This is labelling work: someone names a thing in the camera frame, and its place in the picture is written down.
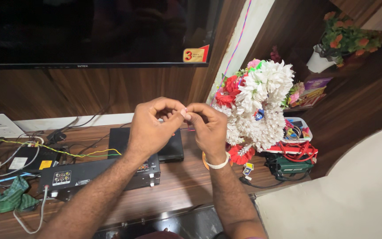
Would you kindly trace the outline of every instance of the man's right hand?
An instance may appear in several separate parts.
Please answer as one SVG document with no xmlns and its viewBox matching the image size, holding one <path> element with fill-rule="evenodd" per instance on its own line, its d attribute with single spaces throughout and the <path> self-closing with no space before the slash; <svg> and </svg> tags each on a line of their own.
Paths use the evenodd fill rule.
<svg viewBox="0 0 382 239">
<path fill-rule="evenodd" d="M 192 103 L 187 109 L 187 114 L 191 115 L 189 122 L 196 131 L 195 141 L 209 163 L 219 165 L 225 162 L 227 116 L 204 103 Z"/>
</svg>

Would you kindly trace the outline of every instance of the flower pot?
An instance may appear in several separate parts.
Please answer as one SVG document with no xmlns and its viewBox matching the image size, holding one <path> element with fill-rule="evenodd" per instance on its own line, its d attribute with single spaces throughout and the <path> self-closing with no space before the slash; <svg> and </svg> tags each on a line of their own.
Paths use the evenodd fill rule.
<svg viewBox="0 0 382 239">
<path fill-rule="evenodd" d="M 320 45 L 314 46 L 313 54 L 306 64 L 307 68 L 309 68 L 310 71 L 315 73 L 321 73 L 326 68 L 337 64 L 335 62 L 337 57 L 321 57 L 319 54 L 320 52 L 321 52 L 321 46 Z"/>
</svg>

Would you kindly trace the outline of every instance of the television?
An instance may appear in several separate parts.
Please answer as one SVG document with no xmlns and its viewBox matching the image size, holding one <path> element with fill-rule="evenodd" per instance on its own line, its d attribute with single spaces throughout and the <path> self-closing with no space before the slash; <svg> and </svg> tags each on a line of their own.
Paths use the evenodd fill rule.
<svg viewBox="0 0 382 239">
<path fill-rule="evenodd" d="M 223 0 L 0 0 L 0 69 L 207 67 Z"/>
</svg>

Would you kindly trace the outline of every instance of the potted plant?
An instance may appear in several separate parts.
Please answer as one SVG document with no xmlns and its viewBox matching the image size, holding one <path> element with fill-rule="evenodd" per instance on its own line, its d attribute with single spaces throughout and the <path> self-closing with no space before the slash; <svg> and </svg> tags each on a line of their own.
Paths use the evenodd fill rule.
<svg viewBox="0 0 382 239">
<path fill-rule="evenodd" d="M 359 56 L 381 47 L 382 31 L 360 29 L 344 13 L 329 12 L 325 14 L 324 20 L 326 27 L 321 43 L 313 47 L 312 57 L 306 64 L 312 72 L 321 73 L 334 64 L 342 67 L 344 56 L 353 52 Z"/>
</svg>

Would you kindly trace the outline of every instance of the bangle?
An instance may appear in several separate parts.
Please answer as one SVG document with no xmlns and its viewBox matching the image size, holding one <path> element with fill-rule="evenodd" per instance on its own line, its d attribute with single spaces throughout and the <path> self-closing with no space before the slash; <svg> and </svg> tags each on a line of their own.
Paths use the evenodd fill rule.
<svg viewBox="0 0 382 239">
<path fill-rule="evenodd" d="M 210 167 L 210 168 L 214 168 L 214 169 L 220 169 L 220 168 L 223 168 L 227 163 L 228 163 L 228 160 L 229 160 L 229 157 L 231 155 L 226 152 L 226 159 L 225 159 L 225 162 L 219 164 L 219 165 L 213 165 L 213 164 L 209 164 L 209 162 L 207 161 L 207 158 L 206 158 L 206 163 L 207 165 Z"/>
</svg>

